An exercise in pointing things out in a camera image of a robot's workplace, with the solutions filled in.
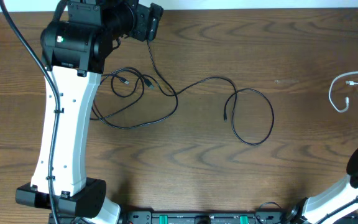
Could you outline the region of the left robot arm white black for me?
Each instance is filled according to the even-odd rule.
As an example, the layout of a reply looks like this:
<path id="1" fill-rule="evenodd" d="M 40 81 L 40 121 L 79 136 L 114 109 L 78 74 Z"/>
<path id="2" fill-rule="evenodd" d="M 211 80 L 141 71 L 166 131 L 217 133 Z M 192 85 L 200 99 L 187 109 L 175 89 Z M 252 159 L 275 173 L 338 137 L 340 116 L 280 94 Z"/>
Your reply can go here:
<path id="1" fill-rule="evenodd" d="M 117 223 L 120 206 L 106 183 L 89 178 L 85 151 L 93 100 L 108 55 L 128 35 L 154 40 L 163 8 L 138 1 L 60 1 L 40 36 L 46 106 L 42 144 L 31 181 L 16 202 L 90 223 Z"/>

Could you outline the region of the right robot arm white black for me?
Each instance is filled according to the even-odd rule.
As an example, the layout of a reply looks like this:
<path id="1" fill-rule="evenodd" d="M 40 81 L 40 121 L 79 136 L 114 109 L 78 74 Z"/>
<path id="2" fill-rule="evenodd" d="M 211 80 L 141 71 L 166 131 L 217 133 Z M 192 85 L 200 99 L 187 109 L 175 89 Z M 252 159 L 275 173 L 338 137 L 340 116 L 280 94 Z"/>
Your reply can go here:
<path id="1" fill-rule="evenodd" d="M 297 203 L 284 223 L 334 223 L 358 210 L 358 148 L 346 167 L 346 175 L 324 192 Z"/>

